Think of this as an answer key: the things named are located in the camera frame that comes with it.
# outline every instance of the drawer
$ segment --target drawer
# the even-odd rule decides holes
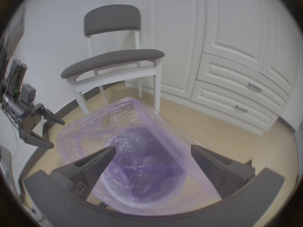
[[[234,123],[233,119],[239,119],[264,131],[278,118],[275,113],[244,96],[198,80],[191,100],[232,116],[230,123]]]
[[[240,63],[203,53],[198,80],[243,95],[280,115],[289,96],[261,73]]]

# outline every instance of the gray cushioned backrest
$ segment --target gray cushioned backrest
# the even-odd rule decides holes
[[[131,5],[107,5],[91,10],[84,18],[85,36],[123,30],[140,30],[140,12]]]

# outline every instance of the trash bag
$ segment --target trash bag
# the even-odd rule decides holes
[[[221,200],[192,158],[192,144],[201,145],[154,108],[126,97],[66,126],[56,148],[68,164],[115,146],[93,195],[123,213],[172,215]]]

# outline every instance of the gray chair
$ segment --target gray chair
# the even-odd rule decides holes
[[[103,85],[138,78],[139,97],[141,98],[142,86],[140,78],[151,75],[154,76],[154,107],[158,112],[160,111],[161,58],[164,57],[164,53],[154,49],[140,49],[140,29],[140,12],[134,6],[108,5],[91,10],[85,15],[84,33],[88,38],[90,58],[67,67],[61,73],[61,77],[67,80],[72,93],[85,114],[89,113],[89,109],[81,92],[99,87],[105,103],[108,104]],[[134,30],[136,49],[94,55],[92,35],[125,30]],[[153,65],[141,66],[141,61],[150,61]],[[137,67],[98,74],[100,70],[128,64],[137,64]],[[94,72],[93,77],[76,81],[83,73],[91,70]]]

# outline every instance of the white chair leg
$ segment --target white chair leg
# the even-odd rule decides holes
[[[141,62],[137,62],[137,67],[141,66]],[[139,98],[142,98],[142,80],[141,78],[137,78],[138,79],[138,90],[139,90]]]
[[[97,76],[98,75],[98,70],[94,70],[94,75]],[[106,95],[105,95],[105,92],[104,92],[104,88],[103,86],[99,86],[99,90],[100,90],[100,93],[103,97],[103,100],[105,102],[105,105],[108,105],[108,101],[107,101],[107,98],[106,98]]]
[[[162,75],[162,64],[161,59],[157,59],[154,62],[156,68],[156,74],[154,75],[154,108],[160,112],[160,100],[161,100],[161,75]]]
[[[75,79],[72,78],[67,78],[67,82],[71,87],[71,92],[73,93],[73,95],[76,98],[77,103],[79,104],[80,108],[82,109],[82,111],[84,112],[84,114],[89,114],[89,108],[87,105],[87,102],[83,96],[83,94],[81,92],[77,91],[77,88],[75,86]]]

